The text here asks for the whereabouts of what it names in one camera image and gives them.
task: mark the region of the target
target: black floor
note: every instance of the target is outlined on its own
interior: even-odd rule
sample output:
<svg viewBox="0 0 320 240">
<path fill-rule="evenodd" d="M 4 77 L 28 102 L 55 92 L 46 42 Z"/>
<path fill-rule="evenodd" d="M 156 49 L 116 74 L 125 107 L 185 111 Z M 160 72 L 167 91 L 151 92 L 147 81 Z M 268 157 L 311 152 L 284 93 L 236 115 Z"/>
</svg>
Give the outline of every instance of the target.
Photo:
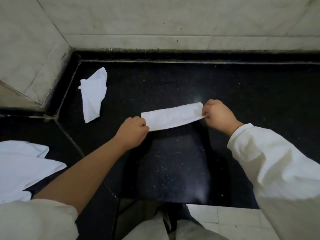
<svg viewBox="0 0 320 240">
<path fill-rule="evenodd" d="M 0 118 L 0 140 L 47 145 L 47 158 L 71 166 L 110 140 L 127 117 L 219 99 L 243 123 L 274 130 L 320 162 L 320 65 L 315 62 L 295 63 L 292 56 L 280 59 L 279 55 L 268 55 L 268 63 L 264 56 L 254 63 L 247 54 L 241 61 L 235 60 L 239 54 L 224 55 L 224 61 L 209 61 L 210 54 L 206 54 L 204 63 L 150 59 L 137 62 L 141 60 L 131 54 L 129 62 L 111 62 L 111 56 L 105 61 L 92 60 L 98 55 L 101 54 L 90 53 L 90 60 L 83 56 L 71 60 L 65 82 L 53 97 L 58 102 L 53 102 L 52 108 L 60 106 L 62 88 L 68 87 L 66 81 L 75 72 L 74 77 L 61 109 L 52 115 L 54 119 L 46 122 L 29 117 Z M 106 97 L 100 117 L 85 124 L 78 86 L 80 79 L 89 78 L 101 67 L 108 73 Z M 208 129 L 203 121 L 150 132 L 143 144 L 121 157 L 106 176 L 77 220 L 79 238 L 111 238 L 118 198 L 258 208 L 252 184 L 226 148 L 227 142 L 226 136 Z M 44 179 L 31 190 L 40 190 L 54 177 Z"/>
</svg>

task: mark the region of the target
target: white marble wall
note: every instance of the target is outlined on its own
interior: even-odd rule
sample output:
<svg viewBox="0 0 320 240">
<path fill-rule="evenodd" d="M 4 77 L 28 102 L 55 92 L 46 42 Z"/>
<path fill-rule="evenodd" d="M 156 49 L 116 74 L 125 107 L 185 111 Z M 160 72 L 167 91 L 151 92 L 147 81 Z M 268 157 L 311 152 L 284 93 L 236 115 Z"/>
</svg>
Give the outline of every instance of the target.
<svg viewBox="0 0 320 240">
<path fill-rule="evenodd" d="M 78 49 L 320 50 L 320 0 L 38 0 Z"/>
<path fill-rule="evenodd" d="M 37 0 L 0 0 L 0 25 L 0 80 L 16 91 L 1 89 L 0 106 L 23 94 L 36 102 L 23 107 L 41 107 L 70 47 Z"/>
</svg>

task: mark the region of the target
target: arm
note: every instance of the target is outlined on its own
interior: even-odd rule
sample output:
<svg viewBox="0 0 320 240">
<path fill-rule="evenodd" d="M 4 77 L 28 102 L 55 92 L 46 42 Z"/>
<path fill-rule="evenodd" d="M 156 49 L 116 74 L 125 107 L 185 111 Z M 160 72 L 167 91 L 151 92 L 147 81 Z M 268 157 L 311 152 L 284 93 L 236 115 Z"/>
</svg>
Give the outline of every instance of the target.
<svg viewBox="0 0 320 240">
<path fill-rule="evenodd" d="M 203 107 L 207 124 L 228 136 L 228 148 L 253 184 L 258 205 L 280 239 L 318 239 L 320 165 L 277 133 L 243 125 L 220 101 Z"/>
<path fill-rule="evenodd" d="M 114 138 L 58 176 L 34 199 L 49 199 L 74 206 L 80 214 L 114 163 L 127 150 L 140 145 L 148 131 L 143 118 L 126 119 Z"/>
</svg>

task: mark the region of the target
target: white long-sleeve shirt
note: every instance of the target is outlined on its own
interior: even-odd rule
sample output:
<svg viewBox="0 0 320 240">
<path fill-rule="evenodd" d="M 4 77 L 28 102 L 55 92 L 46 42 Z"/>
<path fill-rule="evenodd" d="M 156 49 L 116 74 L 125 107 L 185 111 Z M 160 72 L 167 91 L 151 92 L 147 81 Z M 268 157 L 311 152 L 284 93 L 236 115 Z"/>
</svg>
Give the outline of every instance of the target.
<svg viewBox="0 0 320 240">
<path fill-rule="evenodd" d="M 320 238 L 320 164 L 277 133 L 252 124 L 238 128 L 228 146 L 253 184 L 259 207 L 280 240 Z M 0 205 L 0 239 L 76 239 L 74 207 L 50 200 Z M 226 239 L 192 222 L 177 222 L 176 240 Z M 162 218 L 142 222 L 125 240 L 168 240 Z"/>
</svg>

